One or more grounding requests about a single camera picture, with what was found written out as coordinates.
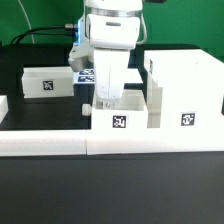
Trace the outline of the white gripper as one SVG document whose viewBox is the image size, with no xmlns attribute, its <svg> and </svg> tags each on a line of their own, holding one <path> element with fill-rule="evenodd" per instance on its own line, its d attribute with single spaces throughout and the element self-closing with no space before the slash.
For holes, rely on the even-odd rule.
<svg viewBox="0 0 224 224">
<path fill-rule="evenodd" d="M 112 110 L 123 93 L 129 51 L 95 48 L 93 51 L 95 94 L 102 109 Z"/>
</svg>

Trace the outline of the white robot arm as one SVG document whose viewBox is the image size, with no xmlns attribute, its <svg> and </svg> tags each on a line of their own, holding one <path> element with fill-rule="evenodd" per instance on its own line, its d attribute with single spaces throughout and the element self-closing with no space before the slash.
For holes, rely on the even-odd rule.
<svg viewBox="0 0 224 224">
<path fill-rule="evenodd" d="M 147 39 L 143 0 L 84 0 L 81 42 L 74 43 L 68 62 L 74 72 L 94 69 L 95 97 L 111 108 L 124 91 L 130 52 Z"/>
</svg>

